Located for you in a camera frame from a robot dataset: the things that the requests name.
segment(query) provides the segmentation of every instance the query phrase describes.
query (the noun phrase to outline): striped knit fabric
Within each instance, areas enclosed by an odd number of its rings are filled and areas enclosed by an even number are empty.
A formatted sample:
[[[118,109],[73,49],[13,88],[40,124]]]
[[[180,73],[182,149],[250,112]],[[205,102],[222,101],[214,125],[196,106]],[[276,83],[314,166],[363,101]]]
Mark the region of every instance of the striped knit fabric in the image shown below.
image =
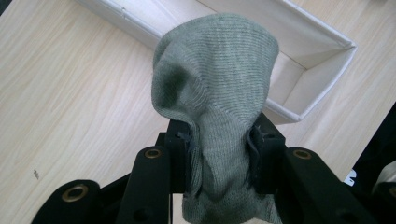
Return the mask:
[[[154,55],[152,103],[190,124],[191,189],[183,217],[192,223],[279,222],[271,196],[248,189],[246,134],[261,113],[278,54],[260,25],[234,14],[184,23]]]

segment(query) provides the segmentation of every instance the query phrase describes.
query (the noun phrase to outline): wooden table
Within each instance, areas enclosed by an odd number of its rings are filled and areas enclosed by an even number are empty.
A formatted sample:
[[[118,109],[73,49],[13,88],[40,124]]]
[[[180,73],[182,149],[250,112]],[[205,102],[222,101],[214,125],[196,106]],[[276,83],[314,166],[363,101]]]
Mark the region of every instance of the wooden table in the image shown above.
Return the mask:
[[[396,100],[396,2],[295,2],[359,49],[305,120],[278,129],[344,179]],[[150,101],[152,56],[73,0],[11,3],[0,17],[0,223],[29,223],[68,181],[104,186],[131,171],[168,122]]]

